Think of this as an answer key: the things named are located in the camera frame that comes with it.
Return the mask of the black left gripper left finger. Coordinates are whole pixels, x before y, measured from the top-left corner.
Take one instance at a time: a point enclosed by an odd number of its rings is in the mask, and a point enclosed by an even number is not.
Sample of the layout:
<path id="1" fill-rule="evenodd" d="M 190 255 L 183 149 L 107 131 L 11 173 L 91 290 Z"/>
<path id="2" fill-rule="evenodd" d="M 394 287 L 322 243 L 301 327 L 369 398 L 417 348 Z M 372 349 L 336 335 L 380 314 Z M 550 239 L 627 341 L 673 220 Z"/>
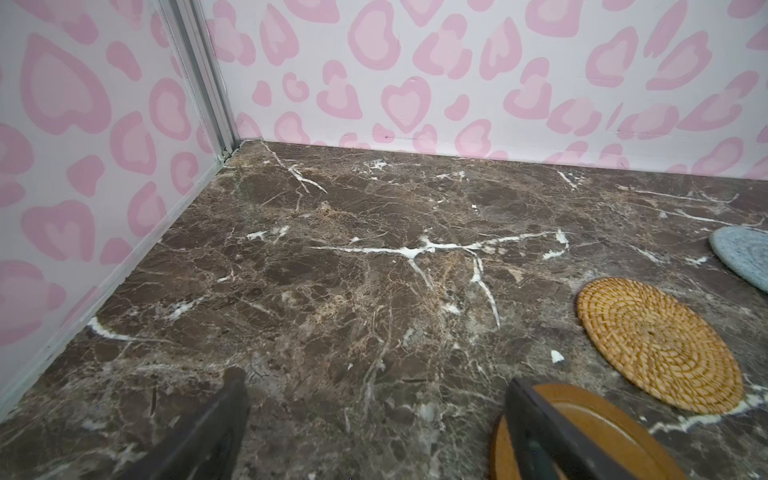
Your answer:
<path id="1" fill-rule="evenodd" d="M 225 370 L 223 386 L 181 421 L 120 479 L 230 479 L 245 436 L 251 402 L 246 372 Z"/>

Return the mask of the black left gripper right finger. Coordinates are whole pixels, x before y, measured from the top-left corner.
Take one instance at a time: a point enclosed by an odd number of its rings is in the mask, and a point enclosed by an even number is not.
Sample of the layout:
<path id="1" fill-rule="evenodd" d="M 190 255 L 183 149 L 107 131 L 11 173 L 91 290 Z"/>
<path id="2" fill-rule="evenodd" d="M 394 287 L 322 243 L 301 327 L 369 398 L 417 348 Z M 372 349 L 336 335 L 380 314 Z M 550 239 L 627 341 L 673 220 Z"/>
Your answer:
<path id="1" fill-rule="evenodd" d="M 504 416 L 522 479 L 634 477 L 520 378 L 506 387 Z"/>

